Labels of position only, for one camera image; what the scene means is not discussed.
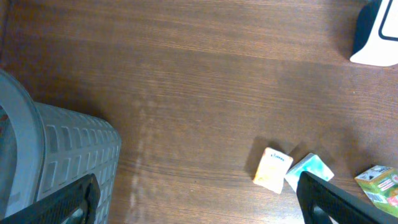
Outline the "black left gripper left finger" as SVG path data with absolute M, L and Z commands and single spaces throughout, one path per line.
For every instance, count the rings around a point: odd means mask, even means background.
M 1 220 L 1 224 L 94 224 L 100 202 L 94 174 L 87 174 L 49 196 Z

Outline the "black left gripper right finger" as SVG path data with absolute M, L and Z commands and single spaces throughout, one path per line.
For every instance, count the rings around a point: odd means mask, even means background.
M 301 173 L 297 198 L 306 224 L 395 224 L 397 218 L 324 181 L 316 175 Z

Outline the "green yellow drink carton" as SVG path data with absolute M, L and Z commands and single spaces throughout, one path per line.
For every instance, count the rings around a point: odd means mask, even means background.
M 373 166 L 354 179 L 376 208 L 397 217 L 397 171 L 395 168 Z

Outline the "teal tissue pack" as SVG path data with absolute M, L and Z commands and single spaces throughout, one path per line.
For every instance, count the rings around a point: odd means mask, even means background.
M 334 173 L 318 155 L 309 153 L 285 175 L 285 180 L 289 183 L 294 192 L 297 191 L 300 175 L 304 171 L 310 172 L 327 182 L 334 177 Z

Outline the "orange tissue pack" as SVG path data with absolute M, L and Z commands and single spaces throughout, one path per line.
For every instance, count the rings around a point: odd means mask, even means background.
M 267 147 L 257 167 L 253 182 L 274 193 L 281 194 L 284 177 L 294 159 L 283 152 Z

